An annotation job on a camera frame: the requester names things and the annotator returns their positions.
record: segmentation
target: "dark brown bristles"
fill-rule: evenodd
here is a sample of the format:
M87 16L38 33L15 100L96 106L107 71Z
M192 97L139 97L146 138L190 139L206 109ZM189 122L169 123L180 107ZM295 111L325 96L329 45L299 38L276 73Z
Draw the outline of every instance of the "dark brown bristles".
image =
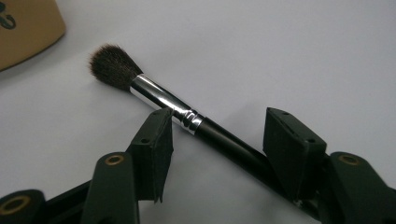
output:
M120 47L103 45L91 57L92 74L100 81L118 88L130 91L134 78L143 74L142 70Z

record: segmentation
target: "silver ferrule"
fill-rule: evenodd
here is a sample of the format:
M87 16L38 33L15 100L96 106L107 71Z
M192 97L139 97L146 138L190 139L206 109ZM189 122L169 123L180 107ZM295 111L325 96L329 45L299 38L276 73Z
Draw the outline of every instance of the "silver ferrule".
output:
M192 134L195 134L198 126L205 118L175 95L143 75L137 76L132 81L130 90L133 95L155 109L173 108L173 120Z

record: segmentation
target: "makeup brush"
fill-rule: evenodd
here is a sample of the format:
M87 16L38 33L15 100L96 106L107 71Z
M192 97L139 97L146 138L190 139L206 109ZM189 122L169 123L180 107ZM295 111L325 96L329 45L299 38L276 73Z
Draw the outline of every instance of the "makeup brush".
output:
M98 80L122 91L131 92L156 109L173 108L173 119L181 127L213 146L218 152L290 201L264 155L145 77L142 70L123 49L118 46L103 45L92 55L90 64L92 74Z

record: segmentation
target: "white table surface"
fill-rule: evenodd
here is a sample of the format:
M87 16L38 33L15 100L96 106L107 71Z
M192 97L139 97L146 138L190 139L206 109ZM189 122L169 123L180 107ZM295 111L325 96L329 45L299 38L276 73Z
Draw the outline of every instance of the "white table surface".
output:
M152 109L90 75L105 43L259 151L265 109L279 108L396 187L395 1L58 5L65 36L0 73L0 197L50 199L129 146ZM318 223L176 125L174 149L163 203L140 203L141 223Z

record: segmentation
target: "brush bristles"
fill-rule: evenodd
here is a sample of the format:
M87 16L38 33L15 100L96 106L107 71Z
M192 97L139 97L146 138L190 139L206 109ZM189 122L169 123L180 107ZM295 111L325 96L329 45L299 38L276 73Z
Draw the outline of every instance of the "brush bristles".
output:
M130 91L134 78L143 74L142 70L120 47L103 45L91 57L92 74L100 81L118 88Z

